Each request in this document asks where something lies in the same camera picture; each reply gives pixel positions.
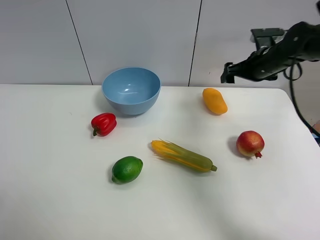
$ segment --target bell pepper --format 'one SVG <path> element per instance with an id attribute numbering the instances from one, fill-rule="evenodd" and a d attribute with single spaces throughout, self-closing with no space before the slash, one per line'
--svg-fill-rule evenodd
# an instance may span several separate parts
<path id="1" fill-rule="evenodd" d="M 107 136 L 116 127 L 116 116 L 112 113 L 102 113 L 95 116 L 91 121 L 93 136 L 99 134 L 101 137 Z"/>

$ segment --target toy fruit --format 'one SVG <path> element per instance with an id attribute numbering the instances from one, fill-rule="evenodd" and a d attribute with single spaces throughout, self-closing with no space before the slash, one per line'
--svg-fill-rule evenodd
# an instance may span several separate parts
<path id="1" fill-rule="evenodd" d="M 260 153 L 265 147 L 265 141 L 262 136 L 255 131 L 244 131 L 236 141 L 238 151 L 247 157 L 261 158 Z"/>
<path id="2" fill-rule="evenodd" d="M 144 163 L 135 156 L 126 156 L 112 167 L 112 182 L 126 184 L 135 180 L 141 173 Z"/>
<path id="3" fill-rule="evenodd" d="M 214 88 L 206 88 L 202 92 L 206 107 L 214 114 L 225 114 L 228 111 L 227 104 L 221 93 Z"/>
<path id="4" fill-rule="evenodd" d="M 173 160 L 199 172 L 217 171 L 212 161 L 202 155 L 189 151 L 169 141 L 154 140 L 151 147 L 164 159 Z"/>
<path id="5" fill-rule="evenodd" d="M 91 120 L 93 136 L 99 134 L 101 137 L 107 136 L 116 127 L 116 116 L 112 113 L 102 113 Z"/>

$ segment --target lime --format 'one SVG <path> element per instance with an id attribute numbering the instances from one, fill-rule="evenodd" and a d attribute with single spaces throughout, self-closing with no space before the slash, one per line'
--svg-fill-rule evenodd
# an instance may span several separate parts
<path id="1" fill-rule="evenodd" d="M 118 160 L 112 167 L 112 182 L 126 184 L 135 180 L 144 163 L 135 156 L 126 156 Z"/>

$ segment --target cable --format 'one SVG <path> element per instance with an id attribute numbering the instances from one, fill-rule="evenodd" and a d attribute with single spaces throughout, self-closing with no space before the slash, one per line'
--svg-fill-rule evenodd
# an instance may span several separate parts
<path id="1" fill-rule="evenodd" d="M 296 66 L 298 67 L 298 70 L 299 70 L 299 76 L 298 76 L 297 78 L 295 78 L 295 79 L 290 78 L 290 77 L 287 75 L 286 70 L 283 71 L 283 76 L 284 76 L 286 79 L 290 80 L 290 81 L 291 81 L 291 79 L 292 79 L 292 81 L 298 80 L 298 79 L 302 76 L 302 74 L 304 73 L 304 71 L 302 70 L 302 67 L 301 67 L 301 64 L 300 64 L 300 63 L 297 63 Z"/>
<path id="2" fill-rule="evenodd" d="M 305 120 L 305 118 L 302 116 L 297 102 L 296 102 L 296 97 L 295 97 L 295 92 L 294 92 L 294 67 L 296 65 L 296 56 L 292 59 L 292 64 L 291 64 L 291 68 L 290 68 L 290 75 L 289 75 L 289 86 L 290 86 L 290 94 L 291 94 L 291 98 L 292 98 L 292 103 L 294 106 L 294 109 L 296 111 L 296 114 L 298 114 L 299 118 L 301 119 L 301 121 L 304 123 L 304 125 L 307 126 L 307 128 L 317 137 L 320 138 L 320 133 L 318 133 L 308 122 L 307 120 Z"/>

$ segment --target corn husk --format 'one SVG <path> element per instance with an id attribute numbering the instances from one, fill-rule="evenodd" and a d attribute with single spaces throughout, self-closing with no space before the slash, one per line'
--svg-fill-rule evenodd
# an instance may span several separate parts
<path id="1" fill-rule="evenodd" d="M 164 159 L 178 162 L 196 171 L 217 171 L 217 167 L 213 165 L 212 161 L 209 158 L 197 154 L 193 151 L 189 151 L 172 142 L 153 140 L 151 142 L 151 147 L 158 156 Z"/>

